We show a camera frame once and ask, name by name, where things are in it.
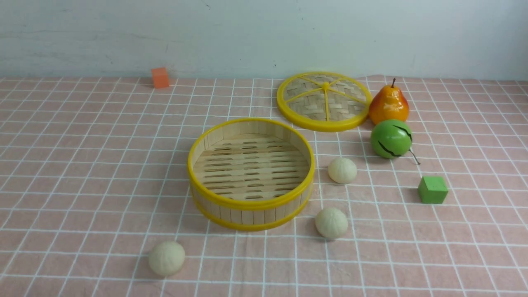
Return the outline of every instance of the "yellow plastic rim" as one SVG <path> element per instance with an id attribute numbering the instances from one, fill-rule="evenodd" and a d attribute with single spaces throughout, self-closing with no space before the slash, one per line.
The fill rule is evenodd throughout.
<path id="1" fill-rule="evenodd" d="M 220 196 L 213 191 L 206 188 L 204 185 L 202 185 L 199 180 L 197 179 L 196 175 L 193 171 L 193 164 L 192 164 L 192 153 L 196 150 L 196 147 L 199 145 L 200 141 L 204 139 L 207 134 L 211 133 L 212 131 L 219 129 L 223 126 L 227 126 L 233 123 L 238 122 L 250 122 L 250 121 L 259 121 L 259 122 L 267 122 L 267 123 L 273 123 L 275 125 L 279 125 L 285 129 L 290 130 L 292 133 L 296 134 L 303 142 L 303 144 L 307 147 L 308 152 L 310 154 L 310 169 L 308 170 L 308 174 L 306 174 L 306 177 L 304 180 L 297 186 L 295 189 L 289 191 L 288 193 L 273 198 L 269 200 L 264 201 L 244 201 L 244 200 L 233 200 L 229 199 L 227 197 Z M 241 118 L 241 119 L 234 119 L 227 122 L 224 122 L 218 126 L 214 126 L 211 129 L 209 129 L 207 132 L 202 134 L 193 144 L 191 147 L 191 150 L 189 152 L 189 156 L 187 158 L 187 172 L 189 174 L 189 180 L 191 185 L 198 191 L 198 193 L 201 194 L 204 198 L 208 199 L 212 203 L 223 206 L 226 208 L 231 209 L 238 209 L 238 210 L 247 210 L 247 211 L 257 211 L 257 210 L 266 210 L 270 208 L 279 207 L 281 205 L 285 205 L 288 202 L 294 200 L 297 198 L 297 196 L 301 195 L 302 192 L 308 188 L 308 186 L 312 183 L 314 179 L 315 174 L 315 157 L 314 153 L 312 151 L 312 147 L 308 143 L 308 141 L 302 136 L 301 133 L 296 131 L 295 129 L 291 128 L 290 126 L 287 126 L 281 122 L 278 122 L 276 120 L 266 119 L 266 118 Z"/>
<path id="2" fill-rule="evenodd" d="M 288 216 L 286 216 L 286 217 L 284 217 L 284 218 L 282 218 L 280 220 L 277 220 L 277 221 L 274 221 L 274 222 L 271 222 L 271 223 L 268 223 L 268 224 L 262 224 L 262 225 L 242 225 L 242 224 L 235 224 L 235 223 L 232 223 L 232 222 L 224 221 L 222 219 L 219 219 L 219 218 L 213 216 L 209 212 L 207 212 L 200 205 L 200 203 L 196 200 L 196 198 L 194 196 L 193 196 L 193 200 L 194 200 L 194 204 L 196 205 L 196 208 L 198 208 L 198 210 L 207 219 L 213 221 L 214 223 L 216 223 L 216 224 L 218 224 L 220 226 L 223 226 L 225 228 L 229 228 L 229 229 L 234 229 L 234 230 L 238 230 L 238 231 L 253 232 L 253 231 L 262 231 L 262 230 L 268 230 L 268 229 L 276 228 L 276 227 L 279 227 L 280 225 L 283 225 L 283 224 L 289 222 L 293 218 L 295 218 L 304 209 L 304 207 L 306 206 L 306 204 L 310 200 L 310 197 L 312 196 L 312 188 L 313 187 L 310 186 L 310 191 L 308 192 L 309 194 L 306 197 L 306 200 L 299 206 L 299 208 L 297 208 L 290 215 L 288 215 Z"/>
<path id="3" fill-rule="evenodd" d="M 330 83 L 324 83 L 323 84 L 323 83 L 315 82 L 313 80 L 304 78 L 304 76 L 309 76 L 309 75 L 329 75 L 329 76 L 337 77 L 338 79 L 336 79 L 336 80 L 334 80 L 334 81 L 332 81 Z M 320 86 L 320 88 L 316 89 L 316 90 L 323 90 L 324 91 L 325 105 L 326 105 L 326 121 L 314 120 L 314 119 L 305 117 L 303 115 L 300 115 L 300 114 L 296 113 L 295 111 L 293 111 L 288 106 L 288 102 L 289 101 L 294 100 L 294 99 L 296 99 L 298 97 L 301 97 L 302 95 L 308 94 L 308 93 L 310 93 L 312 91 L 316 91 L 316 90 L 307 91 L 307 92 L 299 94 L 299 95 L 297 95 L 294 98 L 291 98 L 289 100 L 284 100 L 283 94 L 284 94 L 285 88 L 292 81 L 294 81 L 295 79 L 303 79 L 303 80 L 309 81 L 311 83 L 314 83 L 314 84 Z M 342 92 L 339 92 L 338 90 L 332 89 L 332 85 L 333 84 L 335 84 L 338 81 L 342 81 L 342 80 L 345 80 L 345 81 L 348 81 L 348 82 L 351 82 L 351 83 L 357 85 L 365 93 L 366 102 L 364 103 L 361 100 L 359 100 L 357 98 L 354 98 L 351 95 L 347 95 L 347 94 L 344 94 Z M 329 112 L 328 112 L 328 95 L 327 95 L 327 93 L 329 91 L 338 93 L 338 94 L 340 94 L 342 96 L 345 96 L 345 97 L 348 97 L 351 100 L 364 103 L 365 104 L 365 108 L 359 114 L 355 115 L 352 118 L 349 118 L 349 119 L 346 119 L 346 120 L 337 121 L 337 122 L 332 122 L 332 121 L 328 120 Z M 298 74 L 298 75 L 295 75 L 295 76 L 292 76 L 292 77 L 288 78 L 287 80 L 285 80 L 279 86 L 279 89 L 277 90 L 277 105 L 278 105 L 279 110 L 282 113 L 282 115 L 284 115 L 285 118 L 287 118 L 289 121 L 291 121 L 292 123 L 294 123 L 295 125 L 297 125 L 297 126 L 299 126 L 301 128 L 308 129 L 308 130 L 319 131 L 319 132 L 340 132 L 340 131 L 346 131 L 346 130 L 349 130 L 349 129 L 353 129 L 353 128 L 361 125 L 368 118 L 369 105 L 370 105 L 371 102 L 372 102 L 372 95 L 370 94 L 369 90 L 364 85 L 362 85 L 360 82 L 358 82 L 358 81 L 356 81 L 356 80 L 354 80 L 354 79 L 352 79 L 350 77 L 347 77 L 347 76 L 344 76 L 344 75 L 341 75 L 341 74 L 338 74 L 338 73 L 333 73 L 333 72 L 325 72 L 325 71 L 304 72 L 304 73 L 301 73 L 301 74 Z"/>

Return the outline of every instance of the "woven bamboo lid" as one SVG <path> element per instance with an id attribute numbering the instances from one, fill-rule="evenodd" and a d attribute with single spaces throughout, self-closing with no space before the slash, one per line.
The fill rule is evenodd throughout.
<path id="1" fill-rule="evenodd" d="M 320 132 L 353 129 L 366 120 L 372 95 L 358 81 L 331 72 L 305 72 L 285 80 L 277 105 L 299 127 Z"/>

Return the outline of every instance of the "bamboo steamer basket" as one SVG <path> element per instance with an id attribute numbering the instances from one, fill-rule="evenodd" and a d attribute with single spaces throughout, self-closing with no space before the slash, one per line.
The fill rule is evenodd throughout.
<path id="1" fill-rule="evenodd" d="M 319 132 L 339 132 L 361 125 L 372 95 L 360 82 L 333 72 L 305 72 L 285 80 L 277 106 L 295 125 Z"/>
<path id="2" fill-rule="evenodd" d="M 191 147 L 187 170 L 202 214 L 227 228 L 259 231 L 301 212 L 312 193 L 315 158 L 291 127 L 244 118 L 201 135 Z"/>

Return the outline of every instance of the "fruit stem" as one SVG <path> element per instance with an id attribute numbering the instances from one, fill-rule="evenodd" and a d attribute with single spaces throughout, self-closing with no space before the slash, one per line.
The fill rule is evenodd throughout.
<path id="1" fill-rule="evenodd" d="M 416 163 L 418 163 L 418 165 L 420 165 L 421 163 L 420 163 L 420 161 L 418 161 L 418 159 L 416 158 L 414 153 L 411 150 L 409 150 L 409 152 L 411 152 L 412 156 L 414 157 L 414 160 L 416 160 Z"/>

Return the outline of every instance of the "green cube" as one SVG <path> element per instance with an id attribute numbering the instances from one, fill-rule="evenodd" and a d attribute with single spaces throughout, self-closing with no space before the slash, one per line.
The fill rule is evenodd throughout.
<path id="1" fill-rule="evenodd" d="M 448 192 L 449 190 L 443 177 L 422 177 L 418 186 L 418 194 L 420 194 L 422 203 L 442 204 Z"/>

